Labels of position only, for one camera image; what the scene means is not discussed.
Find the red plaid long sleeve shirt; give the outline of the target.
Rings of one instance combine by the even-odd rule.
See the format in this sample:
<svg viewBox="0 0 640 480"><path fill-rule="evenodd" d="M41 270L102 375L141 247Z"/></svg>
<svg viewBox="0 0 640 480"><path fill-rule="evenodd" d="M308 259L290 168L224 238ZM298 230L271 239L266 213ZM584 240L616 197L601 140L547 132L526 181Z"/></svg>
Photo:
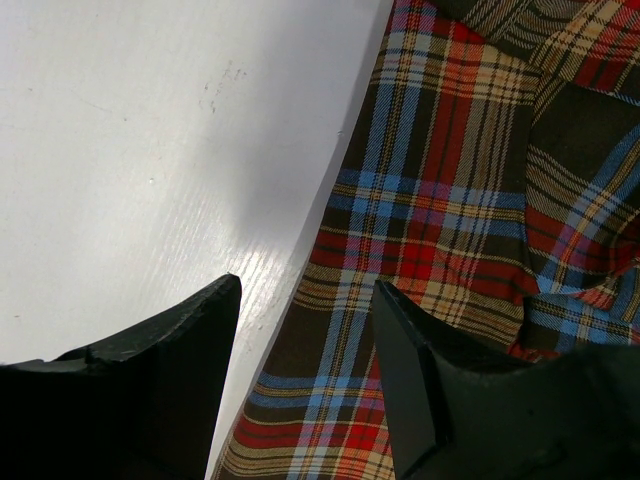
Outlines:
<svg viewBox="0 0 640 480"><path fill-rule="evenodd" d="M217 479L390 479L377 281L527 360L639 341L639 5L397 1Z"/></svg>

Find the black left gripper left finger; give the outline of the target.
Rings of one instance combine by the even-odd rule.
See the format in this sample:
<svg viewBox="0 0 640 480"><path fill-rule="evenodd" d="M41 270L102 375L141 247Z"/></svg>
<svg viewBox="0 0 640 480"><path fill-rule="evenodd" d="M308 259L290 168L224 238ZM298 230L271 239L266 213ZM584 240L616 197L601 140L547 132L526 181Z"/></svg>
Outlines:
<svg viewBox="0 0 640 480"><path fill-rule="evenodd" d="M201 479L234 342L241 283L51 361L1 369L5 479Z"/></svg>

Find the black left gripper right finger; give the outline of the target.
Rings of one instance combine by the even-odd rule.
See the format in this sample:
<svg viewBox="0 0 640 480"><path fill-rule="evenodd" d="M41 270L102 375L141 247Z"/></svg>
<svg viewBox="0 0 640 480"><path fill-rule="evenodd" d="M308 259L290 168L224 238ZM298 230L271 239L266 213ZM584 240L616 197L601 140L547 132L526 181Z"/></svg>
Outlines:
<svg viewBox="0 0 640 480"><path fill-rule="evenodd" d="M372 321L399 479L635 479L639 351L531 363L377 282Z"/></svg>

